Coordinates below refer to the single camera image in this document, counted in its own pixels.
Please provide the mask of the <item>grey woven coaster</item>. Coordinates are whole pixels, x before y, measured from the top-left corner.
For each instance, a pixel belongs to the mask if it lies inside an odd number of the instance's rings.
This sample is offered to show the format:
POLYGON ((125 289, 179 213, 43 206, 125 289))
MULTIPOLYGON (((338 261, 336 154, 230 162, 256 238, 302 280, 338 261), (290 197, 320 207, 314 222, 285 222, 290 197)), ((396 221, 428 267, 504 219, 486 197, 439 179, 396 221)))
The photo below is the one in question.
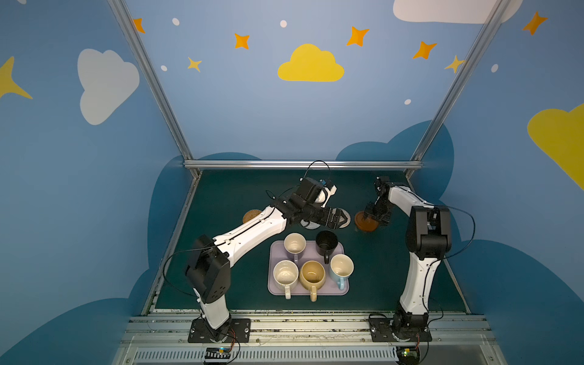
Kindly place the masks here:
POLYGON ((315 222, 302 220, 301 221, 301 227, 303 227, 303 228, 305 228, 305 229, 307 229, 309 231, 313 231, 313 230, 316 230, 316 229, 320 228, 321 225, 318 224, 318 223, 315 223, 315 222))

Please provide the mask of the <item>brown wooden coaster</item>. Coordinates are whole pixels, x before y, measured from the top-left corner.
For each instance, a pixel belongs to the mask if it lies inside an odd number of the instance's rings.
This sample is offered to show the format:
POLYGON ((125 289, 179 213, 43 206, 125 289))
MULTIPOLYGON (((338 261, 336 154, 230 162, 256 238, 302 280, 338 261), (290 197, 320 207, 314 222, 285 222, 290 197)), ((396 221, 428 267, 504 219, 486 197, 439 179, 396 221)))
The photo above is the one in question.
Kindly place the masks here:
POLYGON ((374 232, 380 226, 378 221, 372 219, 364 211, 359 211, 355 215, 354 222, 359 230, 366 233, 374 232))

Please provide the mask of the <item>black mug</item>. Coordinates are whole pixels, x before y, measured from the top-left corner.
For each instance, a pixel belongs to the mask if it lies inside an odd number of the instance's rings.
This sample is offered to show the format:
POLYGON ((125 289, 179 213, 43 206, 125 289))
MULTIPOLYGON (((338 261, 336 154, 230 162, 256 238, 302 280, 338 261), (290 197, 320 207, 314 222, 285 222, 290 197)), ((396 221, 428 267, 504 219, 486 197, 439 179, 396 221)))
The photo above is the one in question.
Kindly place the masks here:
POLYGON ((339 244, 339 239, 332 231, 320 231, 316 235, 316 252, 323 258, 326 265, 339 244))

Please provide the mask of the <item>purple mug cream inside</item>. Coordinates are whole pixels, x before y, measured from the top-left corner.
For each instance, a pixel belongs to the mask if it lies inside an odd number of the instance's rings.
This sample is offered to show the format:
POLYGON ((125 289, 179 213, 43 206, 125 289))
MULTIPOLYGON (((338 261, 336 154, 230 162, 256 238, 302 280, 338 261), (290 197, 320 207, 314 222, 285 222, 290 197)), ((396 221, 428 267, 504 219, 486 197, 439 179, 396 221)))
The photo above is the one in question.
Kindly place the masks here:
POLYGON ((290 261, 298 263, 307 247, 307 241, 302 234, 288 234, 284 239, 284 250, 290 261))

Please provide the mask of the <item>beige woven coaster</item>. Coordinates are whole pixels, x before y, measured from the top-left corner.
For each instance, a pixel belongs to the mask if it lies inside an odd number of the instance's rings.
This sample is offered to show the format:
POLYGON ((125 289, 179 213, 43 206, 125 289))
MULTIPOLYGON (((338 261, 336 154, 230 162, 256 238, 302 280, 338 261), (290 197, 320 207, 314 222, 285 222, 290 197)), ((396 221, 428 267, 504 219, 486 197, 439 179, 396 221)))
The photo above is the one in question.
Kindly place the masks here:
POLYGON ((340 215, 339 215, 339 228, 346 228, 350 225, 351 223, 351 215, 345 210, 345 209, 340 209, 340 215))

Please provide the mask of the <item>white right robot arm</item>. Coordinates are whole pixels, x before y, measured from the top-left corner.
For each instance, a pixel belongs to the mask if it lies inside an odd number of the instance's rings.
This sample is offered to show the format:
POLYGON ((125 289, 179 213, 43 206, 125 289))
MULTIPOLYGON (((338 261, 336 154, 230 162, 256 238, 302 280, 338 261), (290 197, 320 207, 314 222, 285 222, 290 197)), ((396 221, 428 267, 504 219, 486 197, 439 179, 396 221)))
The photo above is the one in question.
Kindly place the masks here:
POLYGON ((405 245, 409 251, 409 268, 405 289, 393 317, 392 331, 422 332, 429 319, 428 300, 433 277, 452 247, 450 209, 422 199, 411 188, 398 185, 386 177, 375 180, 377 199, 365 208, 365 216, 387 226, 392 209, 408 216, 405 245))

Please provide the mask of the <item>tan woven coaster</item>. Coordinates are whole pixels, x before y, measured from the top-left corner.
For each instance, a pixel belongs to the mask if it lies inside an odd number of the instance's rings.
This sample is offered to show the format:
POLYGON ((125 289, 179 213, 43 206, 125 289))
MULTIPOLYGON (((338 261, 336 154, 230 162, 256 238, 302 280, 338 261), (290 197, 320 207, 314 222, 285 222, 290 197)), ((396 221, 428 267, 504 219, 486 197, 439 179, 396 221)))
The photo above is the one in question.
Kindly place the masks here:
POLYGON ((249 210, 243 216, 242 222, 245 224, 245 223, 251 221, 252 219, 254 219, 255 217, 259 216, 261 213, 262 213, 262 210, 259 210, 259 209, 249 210))

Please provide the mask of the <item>light blue mug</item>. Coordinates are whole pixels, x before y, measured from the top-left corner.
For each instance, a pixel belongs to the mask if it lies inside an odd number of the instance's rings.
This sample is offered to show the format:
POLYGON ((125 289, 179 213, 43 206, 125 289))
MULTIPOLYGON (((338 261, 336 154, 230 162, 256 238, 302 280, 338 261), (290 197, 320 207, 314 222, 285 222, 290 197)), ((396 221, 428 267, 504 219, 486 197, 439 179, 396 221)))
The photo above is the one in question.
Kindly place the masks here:
POLYGON ((331 279, 341 291, 348 289, 348 279, 354 272, 352 259, 345 254, 334 255, 329 263, 329 274, 331 279))

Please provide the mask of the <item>right circuit board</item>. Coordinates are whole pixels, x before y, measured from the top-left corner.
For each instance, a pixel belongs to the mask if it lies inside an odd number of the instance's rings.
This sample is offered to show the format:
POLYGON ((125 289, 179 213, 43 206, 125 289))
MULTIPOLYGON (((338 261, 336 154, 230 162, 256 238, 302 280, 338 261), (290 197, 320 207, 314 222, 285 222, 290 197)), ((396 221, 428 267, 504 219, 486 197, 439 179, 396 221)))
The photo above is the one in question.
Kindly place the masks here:
POLYGON ((421 353, 418 348, 396 348, 397 364, 398 365, 419 365, 421 360, 421 353))

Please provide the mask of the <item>circuit board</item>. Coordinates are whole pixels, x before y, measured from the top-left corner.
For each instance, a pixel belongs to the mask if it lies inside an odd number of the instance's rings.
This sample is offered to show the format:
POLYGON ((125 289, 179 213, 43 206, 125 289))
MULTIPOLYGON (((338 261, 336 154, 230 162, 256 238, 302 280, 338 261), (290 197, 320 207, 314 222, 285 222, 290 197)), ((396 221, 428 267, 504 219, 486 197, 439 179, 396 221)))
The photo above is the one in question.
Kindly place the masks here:
POLYGON ((203 363, 204 364, 226 364, 232 360, 232 351, 228 348, 205 348, 203 363))
POLYGON ((421 360, 421 353, 418 348, 396 348, 397 364, 398 365, 419 365, 421 360))

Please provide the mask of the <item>left circuit board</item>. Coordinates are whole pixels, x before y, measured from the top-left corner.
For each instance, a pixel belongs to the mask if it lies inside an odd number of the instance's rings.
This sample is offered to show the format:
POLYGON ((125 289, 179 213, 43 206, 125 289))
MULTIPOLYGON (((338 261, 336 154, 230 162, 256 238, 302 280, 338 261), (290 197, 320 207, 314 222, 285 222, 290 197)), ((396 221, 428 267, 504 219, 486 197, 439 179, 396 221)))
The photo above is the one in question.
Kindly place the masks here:
POLYGON ((203 363, 204 364, 226 364, 232 360, 232 351, 228 348, 205 348, 203 363))

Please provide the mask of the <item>horizontal aluminium frame rail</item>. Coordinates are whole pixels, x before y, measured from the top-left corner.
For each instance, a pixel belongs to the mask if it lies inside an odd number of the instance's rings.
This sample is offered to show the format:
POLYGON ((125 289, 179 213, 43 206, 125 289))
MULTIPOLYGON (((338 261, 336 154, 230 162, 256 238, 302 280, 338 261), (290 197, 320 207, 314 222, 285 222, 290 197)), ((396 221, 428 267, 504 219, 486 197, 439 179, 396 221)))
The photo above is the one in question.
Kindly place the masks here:
POLYGON ((185 160, 185 168, 215 170, 420 170, 420 161, 243 161, 185 160))

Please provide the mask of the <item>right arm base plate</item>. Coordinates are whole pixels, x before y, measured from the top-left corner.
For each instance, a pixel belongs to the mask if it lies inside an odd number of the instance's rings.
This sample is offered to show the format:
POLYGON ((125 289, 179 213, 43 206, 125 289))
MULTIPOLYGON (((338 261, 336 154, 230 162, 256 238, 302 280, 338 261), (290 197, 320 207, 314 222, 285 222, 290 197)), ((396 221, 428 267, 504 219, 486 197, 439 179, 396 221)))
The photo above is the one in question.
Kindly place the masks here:
POLYGON ((369 318, 369 330, 373 342, 432 342, 429 331, 419 328, 400 328, 392 326, 392 320, 386 317, 369 318))

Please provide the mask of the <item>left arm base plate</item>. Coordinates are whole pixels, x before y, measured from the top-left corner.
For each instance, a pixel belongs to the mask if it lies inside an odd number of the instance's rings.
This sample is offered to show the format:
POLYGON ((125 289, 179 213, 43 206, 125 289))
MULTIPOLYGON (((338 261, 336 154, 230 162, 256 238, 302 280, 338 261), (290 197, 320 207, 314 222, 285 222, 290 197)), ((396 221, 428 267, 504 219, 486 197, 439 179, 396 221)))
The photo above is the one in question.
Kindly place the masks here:
POLYGON ((223 343, 236 339, 240 343, 248 343, 251 333, 250 319, 229 319, 219 329, 213 329, 206 319, 197 318, 191 323, 188 343, 223 343))

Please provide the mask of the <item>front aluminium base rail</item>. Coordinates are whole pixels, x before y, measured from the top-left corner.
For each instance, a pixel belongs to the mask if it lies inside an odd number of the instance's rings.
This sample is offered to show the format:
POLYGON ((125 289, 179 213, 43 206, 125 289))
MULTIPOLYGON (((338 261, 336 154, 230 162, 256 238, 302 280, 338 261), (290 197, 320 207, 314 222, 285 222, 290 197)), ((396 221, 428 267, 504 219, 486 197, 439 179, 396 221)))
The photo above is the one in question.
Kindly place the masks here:
POLYGON ((422 364, 505 364, 483 316, 447 314, 432 322, 432 342, 373 342, 362 312, 234 314, 250 319, 248 343, 188 343, 194 313, 133 317, 114 364, 204 364, 205 348, 228 348, 226 364, 397 364, 396 348, 418 348, 422 364))

